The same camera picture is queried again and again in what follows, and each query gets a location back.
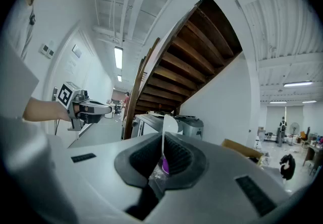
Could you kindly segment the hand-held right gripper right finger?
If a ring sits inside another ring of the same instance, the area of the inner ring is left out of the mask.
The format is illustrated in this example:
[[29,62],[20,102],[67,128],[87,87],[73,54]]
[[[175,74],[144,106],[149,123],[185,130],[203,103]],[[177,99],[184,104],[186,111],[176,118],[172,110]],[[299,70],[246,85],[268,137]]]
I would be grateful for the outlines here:
[[247,157],[183,135],[176,138],[201,150],[207,169],[192,188],[166,193],[164,223],[271,223],[288,212],[288,193]]

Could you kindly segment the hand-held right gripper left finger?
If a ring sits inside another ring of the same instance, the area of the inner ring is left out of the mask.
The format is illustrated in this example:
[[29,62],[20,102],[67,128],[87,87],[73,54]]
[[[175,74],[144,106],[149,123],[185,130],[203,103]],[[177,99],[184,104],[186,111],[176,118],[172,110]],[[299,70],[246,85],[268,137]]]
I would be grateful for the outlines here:
[[163,223],[162,193],[153,180],[161,134],[74,148],[67,159],[79,223]]

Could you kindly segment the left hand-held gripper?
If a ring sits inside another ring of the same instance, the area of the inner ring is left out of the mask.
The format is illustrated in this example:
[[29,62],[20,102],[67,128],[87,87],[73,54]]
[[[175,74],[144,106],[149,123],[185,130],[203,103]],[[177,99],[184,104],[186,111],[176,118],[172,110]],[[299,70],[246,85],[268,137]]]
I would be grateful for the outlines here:
[[[110,114],[112,107],[89,98],[87,90],[79,88],[73,82],[62,84],[56,96],[58,101],[68,113],[71,126],[68,131],[81,131],[85,125],[96,124],[101,120],[101,115]],[[80,112],[74,115],[73,104],[80,105]]]

